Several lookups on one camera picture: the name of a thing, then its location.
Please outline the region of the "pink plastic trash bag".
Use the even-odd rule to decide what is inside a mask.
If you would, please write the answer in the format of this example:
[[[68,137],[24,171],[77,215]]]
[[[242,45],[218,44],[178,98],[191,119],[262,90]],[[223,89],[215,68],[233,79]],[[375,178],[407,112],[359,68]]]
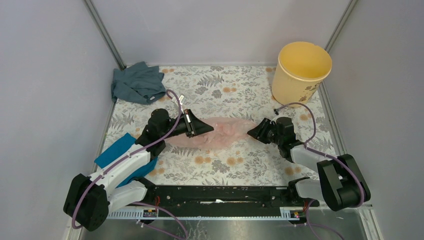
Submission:
[[[232,117],[210,117],[203,118],[202,121],[214,130],[191,138],[181,134],[170,137],[165,142],[174,147],[221,150],[248,138],[247,132],[257,126],[254,121]]]

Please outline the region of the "yellow plastic trash bin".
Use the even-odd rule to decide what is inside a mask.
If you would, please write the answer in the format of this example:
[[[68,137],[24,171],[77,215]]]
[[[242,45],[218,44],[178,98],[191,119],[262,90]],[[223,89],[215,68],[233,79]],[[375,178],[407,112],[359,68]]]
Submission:
[[[322,47],[296,41],[285,45],[278,54],[278,63],[271,92],[282,105],[307,103],[330,74],[333,61]]]

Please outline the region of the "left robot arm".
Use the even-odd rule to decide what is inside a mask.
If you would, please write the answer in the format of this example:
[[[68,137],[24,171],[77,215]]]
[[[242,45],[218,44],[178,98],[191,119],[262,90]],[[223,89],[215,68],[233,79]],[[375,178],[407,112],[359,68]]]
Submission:
[[[212,132],[214,127],[198,119],[190,109],[180,110],[172,118],[159,108],[151,113],[142,134],[129,149],[100,170],[85,176],[78,174],[70,184],[63,212],[79,223],[80,228],[94,231],[109,213],[134,202],[152,204],[155,192],[133,180],[121,185],[135,171],[148,165],[164,150],[165,139],[186,135],[189,138]]]

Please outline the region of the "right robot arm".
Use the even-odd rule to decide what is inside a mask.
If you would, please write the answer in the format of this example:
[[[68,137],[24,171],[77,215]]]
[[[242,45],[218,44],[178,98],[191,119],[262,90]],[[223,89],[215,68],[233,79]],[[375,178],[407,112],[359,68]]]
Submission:
[[[293,206],[305,200],[318,200],[333,211],[359,207],[371,199],[370,189],[350,154],[333,156],[320,152],[297,139],[289,117],[272,121],[264,118],[247,134],[264,144],[275,144],[282,158],[302,165],[318,174],[291,180],[287,185],[287,201]]]

